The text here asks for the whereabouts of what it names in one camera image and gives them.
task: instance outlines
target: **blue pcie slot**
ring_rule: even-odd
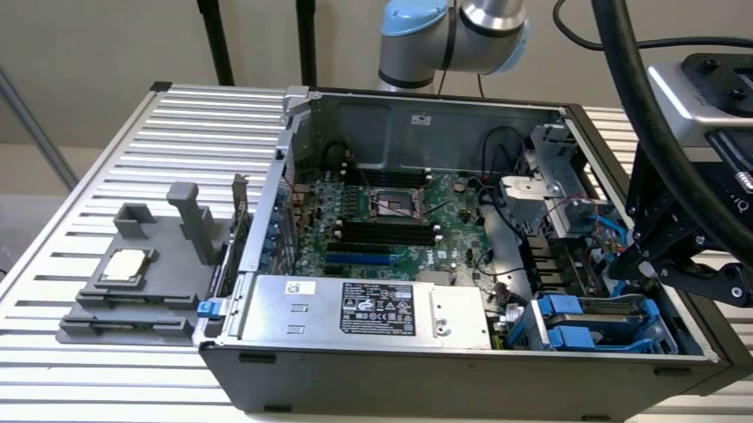
[[[368,264],[371,266],[389,266],[391,257],[380,254],[328,254],[325,263],[337,264]]]

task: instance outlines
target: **white label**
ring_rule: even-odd
[[[431,116],[412,115],[411,116],[411,125],[421,125],[421,126],[431,125]]]
[[[313,280],[288,280],[284,284],[284,293],[313,295],[315,292],[316,282]]]

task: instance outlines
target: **blue cable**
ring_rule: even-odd
[[[604,218],[603,216],[596,216],[595,213],[591,213],[588,215],[588,219],[594,219],[598,220],[600,223],[603,223],[606,226],[608,226],[611,229],[614,229],[618,233],[619,233],[619,239],[622,240],[622,247],[627,247],[627,230],[619,226],[612,220]]]

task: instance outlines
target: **wall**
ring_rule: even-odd
[[[292,0],[221,0],[237,85],[299,82]],[[320,85],[375,83],[384,0],[319,0]],[[748,0],[630,0],[639,38],[750,37]],[[484,77],[489,97],[619,105],[602,54],[574,46],[550,19],[552,0],[528,0],[532,38],[519,66]],[[213,68],[193,0],[0,0],[0,60],[34,116],[60,145],[102,148],[154,80],[212,84]],[[587,0],[563,18],[596,40]],[[647,51],[647,62],[692,48]],[[448,94],[476,95],[475,78],[449,74]],[[0,143],[28,136],[0,105]]]

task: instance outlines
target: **metal bracket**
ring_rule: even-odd
[[[735,307],[753,307],[747,272],[739,263],[726,264],[710,278],[680,271],[671,263],[659,263],[656,273],[663,285]]]

